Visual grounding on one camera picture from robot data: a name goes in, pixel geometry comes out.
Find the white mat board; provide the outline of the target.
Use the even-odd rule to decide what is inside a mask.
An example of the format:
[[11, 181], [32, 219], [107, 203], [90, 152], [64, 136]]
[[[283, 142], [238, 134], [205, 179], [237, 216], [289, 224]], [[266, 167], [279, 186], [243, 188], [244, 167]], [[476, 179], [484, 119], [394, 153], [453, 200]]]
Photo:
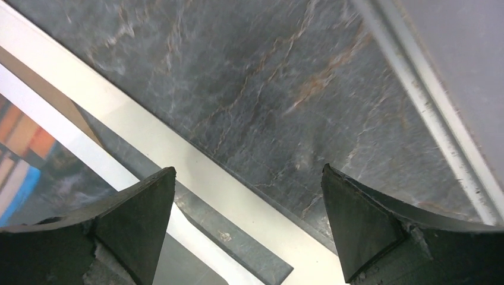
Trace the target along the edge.
[[[126, 140], [158, 166], [173, 166], [177, 182], [258, 243], [293, 266], [281, 284], [345, 284], [339, 258], [120, 89], [1, 1], [1, 48], [64, 97]], [[104, 150], [47, 101], [1, 66], [1, 93], [121, 190], [135, 177], [117, 162], [97, 162]], [[100, 154], [112, 159], [110, 154]], [[167, 233], [230, 284], [262, 284], [213, 244], [174, 207]]]

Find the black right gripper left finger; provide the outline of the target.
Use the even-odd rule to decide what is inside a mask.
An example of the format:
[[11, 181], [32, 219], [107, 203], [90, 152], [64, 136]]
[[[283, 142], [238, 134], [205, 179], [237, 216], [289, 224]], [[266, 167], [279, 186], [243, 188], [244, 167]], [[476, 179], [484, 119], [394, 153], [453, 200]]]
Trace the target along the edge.
[[152, 284], [174, 202], [166, 167], [63, 216], [1, 228], [2, 284]]

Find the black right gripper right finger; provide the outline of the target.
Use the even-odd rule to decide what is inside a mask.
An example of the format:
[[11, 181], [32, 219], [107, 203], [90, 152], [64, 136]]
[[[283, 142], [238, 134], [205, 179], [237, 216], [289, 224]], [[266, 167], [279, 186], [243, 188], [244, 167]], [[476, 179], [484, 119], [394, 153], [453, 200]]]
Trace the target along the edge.
[[502, 284], [503, 228], [407, 204], [334, 169], [321, 187], [347, 284]]

